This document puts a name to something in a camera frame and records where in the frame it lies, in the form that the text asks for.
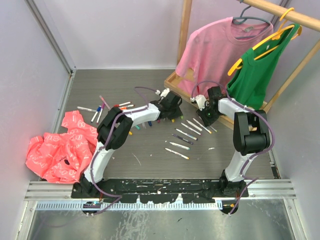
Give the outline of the yellow cap marker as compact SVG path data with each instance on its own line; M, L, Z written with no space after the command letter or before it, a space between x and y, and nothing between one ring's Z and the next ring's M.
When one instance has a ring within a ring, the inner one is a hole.
M196 120L194 117L193 117L192 119L193 119L193 121L194 121L195 123L197 123L202 129L204 129L205 131L207 131L209 134L212 134L212 132L211 132L209 129L207 129L203 124L201 124L198 120Z

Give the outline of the yellow marker pen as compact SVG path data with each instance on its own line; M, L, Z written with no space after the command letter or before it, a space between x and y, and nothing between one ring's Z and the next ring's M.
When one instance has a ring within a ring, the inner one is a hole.
M174 151L174 150L172 150L172 149L169 149L169 148L166 148L166 147L165 147L164 149L165 149L166 151L170 152L170 153L173 153L173 154L175 154L175 155L183 158L183 159L186 159L186 160L189 160L189 159L190 159L188 156L185 156L185 155L183 155L183 154L181 154L181 153L179 153L179 152L177 152L177 151Z

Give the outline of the purple marker pen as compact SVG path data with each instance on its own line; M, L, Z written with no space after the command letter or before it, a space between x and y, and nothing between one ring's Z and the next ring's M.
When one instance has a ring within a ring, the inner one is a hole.
M187 139L185 139L185 138L183 138L183 137L181 137L181 136L179 136L179 135L176 135L176 134L173 134L173 133L172 133L171 135L172 135L173 137L179 139L179 140L182 140L182 141L190 144L190 145L193 145L193 144L194 144L192 141L189 141L189 140L187 140Z

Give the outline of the magenta marker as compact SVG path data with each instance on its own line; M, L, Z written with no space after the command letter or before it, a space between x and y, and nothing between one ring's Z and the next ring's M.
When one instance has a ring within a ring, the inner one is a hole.
M201 136L202 134L200 132L198 132L197 130L193 129L192 127L186 125L185 123L181 122L180 123L182 126L184 126L185 128L189 129L190 131L196 133L197 135Z

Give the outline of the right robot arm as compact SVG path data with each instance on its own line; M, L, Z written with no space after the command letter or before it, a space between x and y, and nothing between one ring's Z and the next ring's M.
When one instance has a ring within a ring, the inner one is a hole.
M223 95L220 87L207 90L208 98L199 94L190 101L198 107L197 114L209 127L221 116L233 121L233 146L235 152L229 165L222 171L218 189L225 197L245 188L246 172L253 160L271 145L270 131L265 111L254 111Z

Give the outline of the light pink marker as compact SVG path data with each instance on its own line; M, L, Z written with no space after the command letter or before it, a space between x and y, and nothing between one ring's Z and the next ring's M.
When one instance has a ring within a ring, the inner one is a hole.
M108 105L108 103L105 101L105 99L104 99L101 95L99 96L99 98L102 100L102 102L103 102L103 104L106 106L106 108L107 108L108 110L110 110L111 107Z

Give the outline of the grey marker pen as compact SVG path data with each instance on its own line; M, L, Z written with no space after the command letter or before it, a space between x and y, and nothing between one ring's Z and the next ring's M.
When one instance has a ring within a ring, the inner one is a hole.
M191 126L193 126L195 129L197 129L197 130L199 130L200 132L202 132L202 129L199 127L199 126L197 126L197 125L195 125L193 122L191 122L190 120L186 120L187 121L187 123L188 124L190 124Z

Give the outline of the teal marker pen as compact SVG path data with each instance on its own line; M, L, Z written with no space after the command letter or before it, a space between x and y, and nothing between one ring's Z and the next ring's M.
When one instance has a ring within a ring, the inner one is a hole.
M182 144L179 144L179 143L175 143L175 142L169 142L169 144L171 144L172 146L175 146L175 147L178 147L178 148L181 148L181 149L184 149L184 150L190 150L190 147L188 146L184 146Z

